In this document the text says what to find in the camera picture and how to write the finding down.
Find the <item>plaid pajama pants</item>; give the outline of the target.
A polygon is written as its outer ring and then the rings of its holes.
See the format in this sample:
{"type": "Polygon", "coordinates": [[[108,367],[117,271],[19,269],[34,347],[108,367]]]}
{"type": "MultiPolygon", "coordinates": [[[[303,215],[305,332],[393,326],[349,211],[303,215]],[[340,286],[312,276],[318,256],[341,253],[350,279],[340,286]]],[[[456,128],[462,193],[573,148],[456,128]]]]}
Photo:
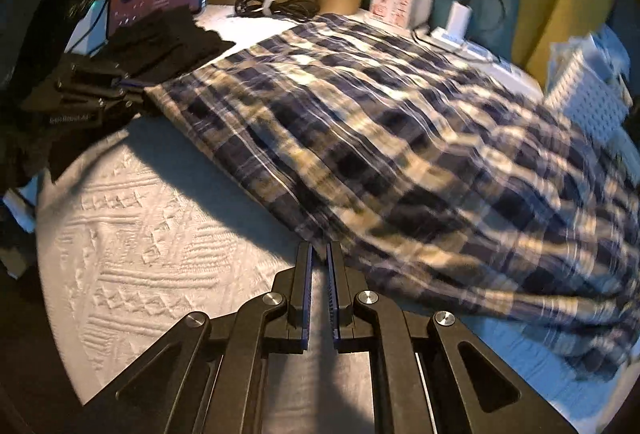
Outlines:
{"type": "Polygon", "coordinates": [[[380,290],[515,322],[581,376],[639,343],[639,196],[577,125],[326,15],[152,86],[192,144],[380,290]]]}

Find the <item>black folded garment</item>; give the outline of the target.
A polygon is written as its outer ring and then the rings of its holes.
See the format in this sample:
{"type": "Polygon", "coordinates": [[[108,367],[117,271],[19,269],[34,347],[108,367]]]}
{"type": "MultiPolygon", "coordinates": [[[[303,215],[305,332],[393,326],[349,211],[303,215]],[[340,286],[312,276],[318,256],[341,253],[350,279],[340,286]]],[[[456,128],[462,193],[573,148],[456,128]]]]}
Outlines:
{"type": "MultiPolygon", "coordinates": [[[[25,134],[20,131],[20,71],[30,64],[58,62],[76,54],[66,46],[93,0],[40,0],[18,49],[8,85],[1,91],[1,188],[25,186],[41,170],[57,180],[85,150],[124,128],[138,113],[153,107],[144,103],[119,110],[95,128],[25,134]]],[[[131,26],[121,27],[88,56],[117,62],[130,76],[153,86],[191,72],[230,50],[232,42],[197,26],[190,10],[157,10],[131,26]]]]}

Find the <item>white power strip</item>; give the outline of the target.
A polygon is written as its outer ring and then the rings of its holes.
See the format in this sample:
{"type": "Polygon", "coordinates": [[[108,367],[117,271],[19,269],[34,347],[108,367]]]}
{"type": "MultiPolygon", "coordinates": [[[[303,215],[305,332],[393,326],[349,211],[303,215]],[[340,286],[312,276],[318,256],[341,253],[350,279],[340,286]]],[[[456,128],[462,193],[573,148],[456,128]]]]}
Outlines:
{"type": "Polygon", "coordinates": [[[436,28],[431,33],[423,29],[414,29],[411,34],[418,44],[441,50],[445,54],[460,59],[467,64],[472,64],[477,68],[498,69],[508,73],[514,71],[509,61],[495,55],[480,44],[464,38],[454,38],[443,28],[436,28]]]}

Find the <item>white plastic basket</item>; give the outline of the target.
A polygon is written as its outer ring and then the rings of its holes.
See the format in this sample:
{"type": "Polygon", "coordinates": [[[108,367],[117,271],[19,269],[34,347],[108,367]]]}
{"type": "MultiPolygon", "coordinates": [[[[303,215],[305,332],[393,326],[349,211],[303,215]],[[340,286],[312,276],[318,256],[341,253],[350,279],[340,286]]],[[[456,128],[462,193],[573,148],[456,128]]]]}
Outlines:
{"type": "Polygon", "coordinates": [[[562,113],[600,144],[623,124],[631,107],[629,60],[607,50],[573,48],[550,60],[544,105],[562,113]]]}

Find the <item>white plastic bag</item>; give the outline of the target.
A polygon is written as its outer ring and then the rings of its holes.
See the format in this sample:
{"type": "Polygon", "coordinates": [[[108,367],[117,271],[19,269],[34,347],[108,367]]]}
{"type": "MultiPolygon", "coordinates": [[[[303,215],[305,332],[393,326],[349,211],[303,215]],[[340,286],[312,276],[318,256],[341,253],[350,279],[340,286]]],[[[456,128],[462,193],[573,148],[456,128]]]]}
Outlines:
{"type": "Polygon", "coordinates": [[[565,113],[603,111],[613,119],[631,108],[627,76],[630,58],[617,35],[607,26],[581,38],[553,43],[548,62],[544,101],[565,113]]]}

